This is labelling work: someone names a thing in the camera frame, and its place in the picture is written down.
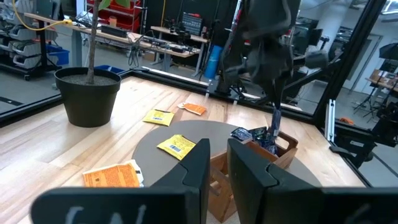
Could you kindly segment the black parts organiser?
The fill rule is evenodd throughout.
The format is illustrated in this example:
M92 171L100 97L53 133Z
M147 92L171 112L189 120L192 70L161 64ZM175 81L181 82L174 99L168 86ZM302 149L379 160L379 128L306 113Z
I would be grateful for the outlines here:
M199 14L183 12L182 23L185 30L191 35L201 36L203 28L203 18Z

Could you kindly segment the white metal bracket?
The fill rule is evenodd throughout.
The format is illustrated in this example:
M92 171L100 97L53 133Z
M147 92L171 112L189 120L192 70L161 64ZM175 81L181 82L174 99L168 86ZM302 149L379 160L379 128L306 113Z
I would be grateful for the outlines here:
M325 115L325 138L333 142L335 138L335 100L329 99Z

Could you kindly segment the orange white tea bag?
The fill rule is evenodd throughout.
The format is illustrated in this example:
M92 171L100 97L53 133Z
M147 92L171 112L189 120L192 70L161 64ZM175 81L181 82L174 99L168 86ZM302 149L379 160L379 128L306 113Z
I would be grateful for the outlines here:
M86 187L137 188L144 186L141 168L134 159L84 172L83 180Z
M204 106L201 105L196 105L196 104L192 104L192 103L180 103L177 105L180 109L184 109L187 110L193 114L199 115L201 116L202 114L205 113L206 108Z

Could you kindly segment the dark blue tea bag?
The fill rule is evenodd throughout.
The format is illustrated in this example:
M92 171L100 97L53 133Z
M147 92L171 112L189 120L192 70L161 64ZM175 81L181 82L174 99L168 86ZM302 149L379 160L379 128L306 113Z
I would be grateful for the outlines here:
M270 134L275 138L279 135L281 117L281 110L275 108L272 115L271 127L269 129Z
M278 152L275 140L276 137L268 131L266 126L249 130L252 135L252 140L258 145L276 155Z
M231 131L230 136L241 142L252 141L252 134L245 128L239 127Z

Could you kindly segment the blue plastic storage bin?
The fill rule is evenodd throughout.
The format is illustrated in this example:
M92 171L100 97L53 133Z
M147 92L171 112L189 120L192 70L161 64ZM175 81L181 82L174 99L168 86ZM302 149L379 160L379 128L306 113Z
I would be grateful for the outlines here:
M63 49L61 46L46 45L47 53L50 56L57 57L57 65L68 65L69 64L69 50Z
M95 69L107 70L109 72L113 72L113 73L117 73L117 74L124 72L123 69L118 68L118 67L114 67L114 66L110 66L110 65L98 65L98 66L95 67Z

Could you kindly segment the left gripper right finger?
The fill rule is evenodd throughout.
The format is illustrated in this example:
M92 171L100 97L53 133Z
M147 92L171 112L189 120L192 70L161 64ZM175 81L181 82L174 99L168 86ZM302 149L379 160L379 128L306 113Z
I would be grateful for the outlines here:
M241 224L398 224L398 187L316 187L235 139L228 171Z

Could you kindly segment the wooden tea organizer tray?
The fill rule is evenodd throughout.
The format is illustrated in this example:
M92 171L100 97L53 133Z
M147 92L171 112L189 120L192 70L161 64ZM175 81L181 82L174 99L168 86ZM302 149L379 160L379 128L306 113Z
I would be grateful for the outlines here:
M277 142L280 141L287 142L287 146L282 147L277 144L277 154L270 153L254 141L245 141L244 145L280 168L287 169L295 157L299 142L282 131L277 136ZM239 224L237 208L228 177L228 161L225 151L212 156L210 159L208 211L214 216L214 220L208 218L207 224Z

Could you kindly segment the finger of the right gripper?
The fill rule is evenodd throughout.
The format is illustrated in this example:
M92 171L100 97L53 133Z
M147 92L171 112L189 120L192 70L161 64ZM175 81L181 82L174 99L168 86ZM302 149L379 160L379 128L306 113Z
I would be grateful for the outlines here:
M281 75L275 80L275 107L277 109L280 109L284 88L289 79L291 79L291 75Z
M275 108L276 107L276 88L275 88L275 80L266 80L262 85L264 93L267 96L270 104Z

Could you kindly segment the green plant in black pot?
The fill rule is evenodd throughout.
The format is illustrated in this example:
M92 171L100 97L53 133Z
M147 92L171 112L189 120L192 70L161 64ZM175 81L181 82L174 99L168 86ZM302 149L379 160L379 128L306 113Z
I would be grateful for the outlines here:
M130 0L117 1L129 7ZM110 0L94 0L87 67L69 67L55 72L55 84L63 99L68 120L83 128L95 128L108 123L122 78L113 72L95 69L98 13Z

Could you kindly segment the wooden desk with equipment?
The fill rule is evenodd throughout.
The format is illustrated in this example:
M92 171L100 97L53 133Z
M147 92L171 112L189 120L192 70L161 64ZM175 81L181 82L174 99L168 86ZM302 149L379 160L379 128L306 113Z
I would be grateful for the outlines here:
M185 31L182 31L181 29L169 29L169 28L159 27L159 26L151 26L150 28L152 30L160 32L160 34L159 34L160 39L162 38L162 34L180 35L180 34L187 33ZM201 43L198 61L197 61L197 65L195 67L195 72L192 74L193 77L196 77L197 75L200 74L200 65L203 61L203 54L205 53L205 45L209 43L209 40L205 39L203 37L197 36L197 35L192 35L192 34L190 35L190 39L195 42Z

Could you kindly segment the yellow tea bag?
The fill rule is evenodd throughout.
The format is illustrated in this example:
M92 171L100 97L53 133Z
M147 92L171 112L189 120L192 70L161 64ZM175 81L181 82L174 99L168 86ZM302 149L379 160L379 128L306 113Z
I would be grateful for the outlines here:
M175 134L157 145L157 148L167 152L178 160L182 160L194 147L196 143L181 134Z
M170 126L174 114L169 111L150 110L143 118L143 122Z

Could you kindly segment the black rack grey bins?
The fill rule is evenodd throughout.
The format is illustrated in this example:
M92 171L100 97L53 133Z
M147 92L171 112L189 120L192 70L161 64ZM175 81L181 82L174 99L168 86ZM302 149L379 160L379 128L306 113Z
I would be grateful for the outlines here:
M59 69L58 58L47 53L55 43L55 28L28 16L49 19L60 12L58 0L0 0L0 68L20 73L25 80Z

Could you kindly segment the red storage bins shelf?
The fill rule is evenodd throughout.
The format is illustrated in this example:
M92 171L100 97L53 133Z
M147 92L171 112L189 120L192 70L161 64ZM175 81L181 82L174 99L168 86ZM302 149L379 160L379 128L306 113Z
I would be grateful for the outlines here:
M130 0L129 7L122 6L117 1L121 0L110 0L107 8L99 10L99 22L109 25L116 23L118 28L140 33L144 10L142 0Z

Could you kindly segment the blue cylinder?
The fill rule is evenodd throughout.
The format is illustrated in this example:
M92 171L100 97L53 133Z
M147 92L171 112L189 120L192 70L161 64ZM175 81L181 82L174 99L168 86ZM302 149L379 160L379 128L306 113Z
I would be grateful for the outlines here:
M223 48L219 45L212 46L210 57L207 61L207 66L204 72L204 76L208 79L214 79L216 71L218 69L218 62Z

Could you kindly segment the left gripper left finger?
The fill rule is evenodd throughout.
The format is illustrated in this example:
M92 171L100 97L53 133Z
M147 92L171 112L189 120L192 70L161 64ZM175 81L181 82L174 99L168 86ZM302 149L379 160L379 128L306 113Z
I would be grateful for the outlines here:
M202 224L206 222L210 141L201 139L150 187L65 187L39 195L33 224Z

